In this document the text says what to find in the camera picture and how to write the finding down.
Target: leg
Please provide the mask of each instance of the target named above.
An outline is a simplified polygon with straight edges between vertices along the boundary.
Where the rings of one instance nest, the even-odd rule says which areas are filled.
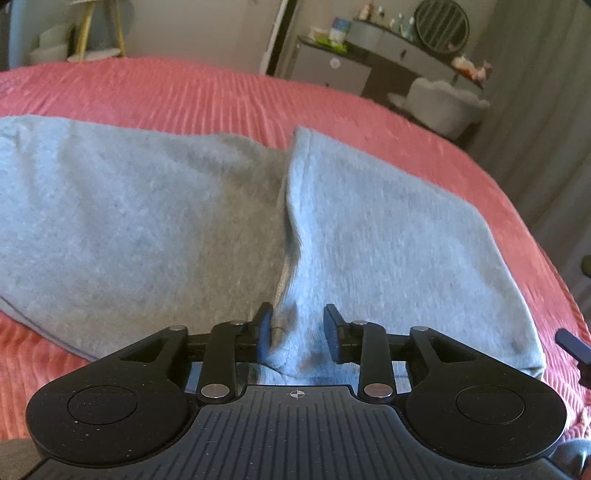
[[[117,40],[119,41],[119,49],[121,56],[127,55],[125,51],[125,39],[123,37],[123,28],[121,27],[121,12],[119,11],[119,0],[113,0],[115,4],[115,25],[117,26]]]
[[[84,61],[86,53],[86,44],[88,43],[88,34],[90,33],[90,23],[92,22],[92,14],[95,12],[96,1],[93,0],[86,5],[86,11],[80,25],[80,34],[78,35],[78,46],[76,53],[78,54],[78,62]]]

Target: black plastic bracket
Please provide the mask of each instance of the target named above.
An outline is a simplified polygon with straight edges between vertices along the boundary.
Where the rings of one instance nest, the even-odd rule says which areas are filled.
[[[272,315],[271,304],[263,303],[251,322],[220,323],[209,335],[189,337],[189,357],[203,361],[196,392],[201,403],[226,403],[236,398],[236,362],[261,363],[267,357]]]
[[[360,365],[357,396],[367,403],[392,403],[396,382],[392,370],[389,336],[381,325],[369,322],[347,323],[337,308],[324,308],[324,335],[330,356],[337,364]],[[395,352],[403,349],[402,335],[392,335]]]

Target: round black pad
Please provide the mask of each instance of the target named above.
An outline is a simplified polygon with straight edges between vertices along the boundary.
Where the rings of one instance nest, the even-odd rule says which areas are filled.
[[[76,420],[90,425],[108,425],[129,417],[137,406],[133,392],[106,385],[78,392],[70,400],[68,410]]]
[[[31,437],[45,456],[87,466],[146,457],[189,419],[187,399],[165,375],[140,362],[114,370],[100,361],[55,380],[27,406]]]
[[[494,385],[468,387],[456,397],[457,409],[471,420],[487,425],[502,425],[515,420],[525,407],[521,397]]]
[[[409,394],[405,413],[425,444],[482,466],[548,455],[566,423],[554,390],[493,359],[432,366]]]

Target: bottle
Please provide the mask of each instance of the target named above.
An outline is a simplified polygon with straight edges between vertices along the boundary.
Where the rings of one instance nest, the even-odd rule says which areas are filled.
[[[384,10],[384,7],[378,7],[378,17],[379,17],[380,23],[383,23],[385,16],[386,16],[386,11]]]
[[[361,9],[361,11],[359,12],[359,16],[357,18],[359,18],[360,20],[364,20],[366,21],[369,17],[369,4],[365,4],[363,6],[363,8]]]
[[[408,21],[408,25],[402,32],[402,36],[410,42],[414,41],[414,17],[411,17]]]
[[[402,29],[402,22],[404,22],[404,15],[398,14],[398,18],[393,18],[392,20],[390,20],[390,30],[400,35]]]
[[[371,0],[371,2],[368,3],[368,7],[369,7],[368,21],[371,22],[371,17],[374,14],[374,9],[375,9],[374,0]]]

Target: crosshair symbol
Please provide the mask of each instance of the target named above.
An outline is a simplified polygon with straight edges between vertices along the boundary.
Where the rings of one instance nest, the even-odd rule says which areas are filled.
[[[296,400],[299,400],[299,399],[303,398],[304,395],[310,395],[310,394],[304,393],[304,392],[302,392],[302,390],[294,390],[293,392],[289,392],[288,395],[290,397],[295,398]]]

